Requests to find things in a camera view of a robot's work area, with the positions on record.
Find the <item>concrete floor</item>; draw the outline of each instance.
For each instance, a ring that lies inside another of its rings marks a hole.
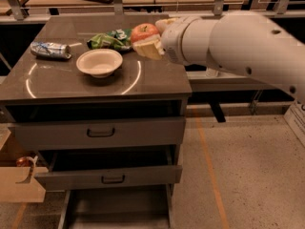
[[[175,186],[176,229],[305,228],[305,148],[282,114],[227,116],[188,110]],[[0,204],[0,228],[57,228],[64,193],[44,203]]]

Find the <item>cabinet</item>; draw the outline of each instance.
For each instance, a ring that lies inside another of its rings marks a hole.
[[[35,178],[47,191],[68,191],[61,227],[77,228],[79,221],[89,228],[97,222],[132,223],[141,218],[137,213],[149,221],[159,223],[161,214],[171,221],[164,206],[171,205],[173,185],[182,173],[178,159],[192,92],[184,67],[134,52],[124,53],[122,66],[104,79],[75,67],[95,33],[159,18],[53,17],[35,40],[71,45],[72,59],[35,58],[27,49],[1,86],[1,110],[12,133],[49,169]],[[159,199],[152,202],[155,196]],[[100,207],[103,197],[114,199],[109,209],[115,216]],[[152,222],[151,228],[163,227]]]

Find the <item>open drawer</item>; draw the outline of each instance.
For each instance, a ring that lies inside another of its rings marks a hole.
[[[185,118],[143,118],[11,124],[30,151],[181,144]]]
[[[169,186],[68,191],[58,226],[64,228],[173,229]]]
[[[48,173],[35,178],[47,191],[175,184],[173,146],[45,151]]]

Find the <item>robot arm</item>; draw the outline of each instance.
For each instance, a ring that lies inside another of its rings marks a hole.
[[[304,45],[256,12],[235,11],[221,19],[181,17],[161,41],[174,63],[245,75],[305,102]]]

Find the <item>tin can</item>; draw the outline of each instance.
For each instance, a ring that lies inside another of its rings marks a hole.
[[[53,42],[32,42],[30,44],[30,52],[36,56],[70,59],[70,51],[69,45],[66,44]]]

